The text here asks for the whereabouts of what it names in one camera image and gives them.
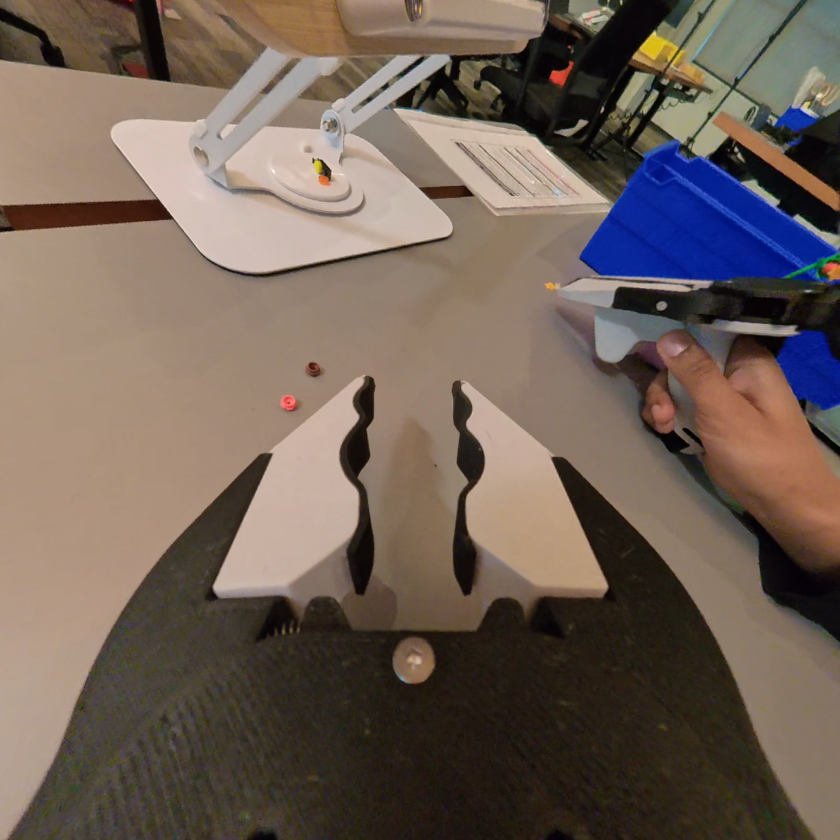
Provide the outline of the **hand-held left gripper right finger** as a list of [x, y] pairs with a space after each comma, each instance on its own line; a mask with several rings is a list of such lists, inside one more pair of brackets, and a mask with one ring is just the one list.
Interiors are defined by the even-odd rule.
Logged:
[[466, 601], [481, 614], [501, 599], [534, 614], [544, 599], [603, 599], [606, 577], [552, 453], [466, 381], [452, 396], [465, 478], [453, 566]]

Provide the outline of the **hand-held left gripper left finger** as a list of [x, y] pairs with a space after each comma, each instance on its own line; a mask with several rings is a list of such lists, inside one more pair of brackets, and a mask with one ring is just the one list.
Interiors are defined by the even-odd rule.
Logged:
[[220, 600], [287, 599], [295, 614], [313, 599], [363, 596], [375, 543], [361, 472], [375, 381], [357, 377], [269, 452], [213, 583]]

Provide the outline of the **person's right forearm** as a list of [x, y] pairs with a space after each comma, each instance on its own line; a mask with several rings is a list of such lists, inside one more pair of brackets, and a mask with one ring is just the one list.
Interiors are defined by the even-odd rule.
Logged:
[[838, 476], [819, 448], [756, 476], [741, 502], [764, 593], [839, 640]]

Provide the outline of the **wooden table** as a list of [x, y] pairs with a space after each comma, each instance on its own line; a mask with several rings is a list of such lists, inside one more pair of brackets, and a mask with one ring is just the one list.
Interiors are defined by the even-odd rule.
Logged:
[[793, 161], [777, 143], [726, 112], [719, 112], [712, 120], [712, 124], [741, 147], [750, 150], [776, 172], [814, 196], [816, 200], [838, 212], [838, 191]]

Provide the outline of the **black office chair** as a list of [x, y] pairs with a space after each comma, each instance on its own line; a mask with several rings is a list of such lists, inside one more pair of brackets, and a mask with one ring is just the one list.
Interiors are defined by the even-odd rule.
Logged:
[[590, 38], [576, 38], [549, 23], [528, 42], [520, 69], [486, 65], [476, 86], [487, 83], [497, 89], [501, 118], [542, 140], [589, 131], [631, 58], [677, 5], [622, 2]]

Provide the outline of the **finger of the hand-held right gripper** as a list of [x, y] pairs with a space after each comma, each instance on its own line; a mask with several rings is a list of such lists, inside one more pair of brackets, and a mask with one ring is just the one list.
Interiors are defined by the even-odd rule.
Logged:
[[573, 302], [617, 310], [673, 310], [675, 297], [707, 289], [713, 280], [636, 276], [582, 277], [557, 287], [556, 293]]
[[595, 348], [596, 308], [588, 303], [557, 303], [560, 323], [592, 358], [599, 358]]

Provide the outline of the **yellow parts bin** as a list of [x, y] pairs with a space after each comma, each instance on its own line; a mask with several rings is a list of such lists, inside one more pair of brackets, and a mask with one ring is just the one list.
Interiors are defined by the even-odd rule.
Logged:
[[658, 65], [679, 67], [686, 52], [667, 38], [652, 33], [638, 49], [638, 54]]

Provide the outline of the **laminated paper sheet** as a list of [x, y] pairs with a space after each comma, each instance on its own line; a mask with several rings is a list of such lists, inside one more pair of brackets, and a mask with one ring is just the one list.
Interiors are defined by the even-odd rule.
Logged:
[[497, 216], [607, 214], [613, 206], [519, 126], [406, 108], [395, 113]]

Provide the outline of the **white laptop stand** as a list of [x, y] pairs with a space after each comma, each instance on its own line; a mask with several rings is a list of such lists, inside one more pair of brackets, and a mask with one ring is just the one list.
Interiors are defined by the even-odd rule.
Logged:
[[[112, 141], [209, 261], [252, 276], [424, 244], [453, 226], [351, 134], [456, 56], [519, 51], [547, 23], [531, 1], [224, 2], [265, 51], [204, 119], [133, 119]], [[351, 58], [391, 60], [315, 129], [271, 127]], [[312, 158], [332, 170], [322, 186]]]

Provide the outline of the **person's right hand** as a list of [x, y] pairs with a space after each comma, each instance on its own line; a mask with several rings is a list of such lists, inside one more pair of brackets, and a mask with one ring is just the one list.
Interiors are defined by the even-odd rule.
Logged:
[[738, 337], [722, 369], [685, 330], [667, 332], [657, 351], [667, 371], [648, 387], [643, 410], [655, 432], [676, 430], [672, 375], [695, 407], [696, 434], [719, 487], [766, 529], [838, 525], [838, 478], [771, 352]]

